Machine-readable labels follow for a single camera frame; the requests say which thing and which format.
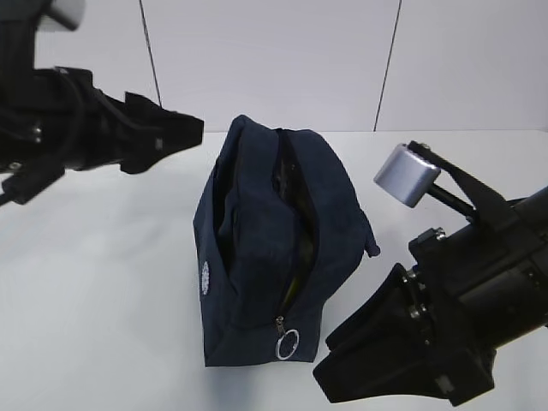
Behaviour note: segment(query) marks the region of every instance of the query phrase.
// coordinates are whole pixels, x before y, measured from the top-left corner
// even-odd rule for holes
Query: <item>black cable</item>
[[[84,126],[84,121],[86,120],[86,106],[84,105],[84,99],[82,98],[77,85],[70,78],[69,73],[63,68],[57,68],[54,73],[59,76],[59,79],[64,83],[65,87],[69,91],[68,94],[70,95],[70,98],[72,99],[71,103],[74,106],[74,118],[70,124],[67,138],[54,156],[55,160],[64,163],[65,158],[74,149],[78,138],[81,135],[82,127]]]
[[[140,6],[140,16],[143,21],[143,31],[145,32],[146,48],[148,49],[148,56],[151,59],[152,75],[154,76],[154,84],[156,85],[156,94],[158,95],[158,104],[160,105],[160,107],[163,108],[164,106],[162,105],[160,85],[158,84],[158,75],[156,73],[156,64],[154,63],[154,55],[152,54],[151,36],[150,36],[150,33],[148,32],[148,25],[146,24],[145,6],[143,5],[143,0],[139,0],[139,6]]]
[[[381,88],[381,92],[380,92],[380,99],[378,101],[377,115],[375,116],[375,126],[373,127],[373,131],[377,131],[378,119],[380,117],[380,111],[383,106],[384,90],[386,88],[386,81],[388,80],[388,72],[390,70],[390,63],[392,61],[392,53],[394,51],[394,43],[396,42],[397,26],[400,22],[401,12],[402,12],[402,0],[400,0],[397,6],[396,22],[394,23],[394,32],[392,32],[392,41],[390,43],[390,51],[388,52],[388,62],[386,63],[386,70],[384,71],[383,87]]]

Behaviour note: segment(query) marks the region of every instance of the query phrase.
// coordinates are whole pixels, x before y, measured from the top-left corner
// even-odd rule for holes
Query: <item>screw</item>
[[[13,162],[12,164],[10,164],[10,165],[8,166],[8,168],[9,168],[10,170],[12,170],[12,171],[17,171],[18,169],[21,168],[21,166],[22,166],[21,163]]]
[[[410,278],[412,280],[416,280],[417,279],[417,273],[414,272],[414,270],[409,270],[408,271],[408,278]]]
[[[445,234],[444,229],[439,228],[436,230],[436,240],[442,241],[442,240],[445,240],[446,238],[447,238],[447,235]]]
[[[410,307],[409,314],[411,315],[412,319],[420,319],[420,313],[419,310],[417,310],[417,307]]]

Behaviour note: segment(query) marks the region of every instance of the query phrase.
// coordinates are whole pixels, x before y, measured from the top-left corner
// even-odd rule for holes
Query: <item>metal ring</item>
[[[289,353],[288,356],[286,357],[282,357],[282,354],[281,354],[281,349],[282,349],[282,344],[283,344],[283,341],[285,340],[285,338],[289,335],[293,334],[296,338],[296,341],[295,343],[293,344],[293,347],[291,348],[291,352]],[[276,344],[276,357],[280,360],[280,361],[286,361],[288,359],[290,359],[293,354],[295,353],[295,351],[299,348],[299,341],[301,340],[301,336],[299,335],[299,331],[297,330],[289,330],[287,331],[285,334],[283,334],[278,340],[277,340],[277,344]]]

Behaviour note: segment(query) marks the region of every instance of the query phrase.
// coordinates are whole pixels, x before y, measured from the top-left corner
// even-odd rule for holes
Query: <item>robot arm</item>
[[[435,186],[442,170],[474,207]],[[395,265],[329,336],[314,376],[332,402],[416,395],[463,404],[494,387],[498,348],[548,324],[548,188],[508,202],[415,142],[397,147],[376,182],[412,207],[430,194],[469,225],[411,241],[417,265]]]
[[[1,203],[26,204],[64,175],[120,164],[139,174],[171,154],[198,146],[204,123],[142,96],[125,102],[93,86],[84,69],[34,68],[36,32],[76,29],[83,0],[0,2]]]

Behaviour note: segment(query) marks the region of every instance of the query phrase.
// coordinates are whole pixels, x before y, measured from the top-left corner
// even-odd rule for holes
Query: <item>circular logo patch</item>
[[[202,267],[202,294],[209,294],[209,264],[207,264],[207,261]]]

